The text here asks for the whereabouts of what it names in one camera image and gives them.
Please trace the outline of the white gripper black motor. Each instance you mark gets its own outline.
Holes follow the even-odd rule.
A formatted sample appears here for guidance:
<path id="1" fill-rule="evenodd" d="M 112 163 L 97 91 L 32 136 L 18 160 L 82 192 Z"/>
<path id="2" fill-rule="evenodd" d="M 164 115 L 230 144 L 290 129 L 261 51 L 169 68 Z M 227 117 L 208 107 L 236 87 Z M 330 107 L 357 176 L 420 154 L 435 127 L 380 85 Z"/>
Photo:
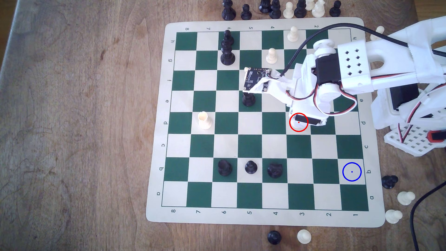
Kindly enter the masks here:
<path id="1" fill-rule="evenodd" d="M 303 64 L 296 64 L 293 73 L 293 80 L 296 86 L 292 96 L 296 98 L 304 98 L 311 94 L 316 87 L 317 77 L 312 73 L 315 68 L 315 56 L 307 56 Z M 319 108 L 325 112 L 330 112 L 330 95 L 323 87 L 318 88 L 316 103 Z M 290 108 L 289 115 L 292 115 L 292 126 L 307 126 L 310 118 L 319 120 L 318 123 L 310 122 L 310 126 L 325 126 L 328 116 L 321 113 L 314 105 L 313 96 L 305 100 L 294 100 Z"/>

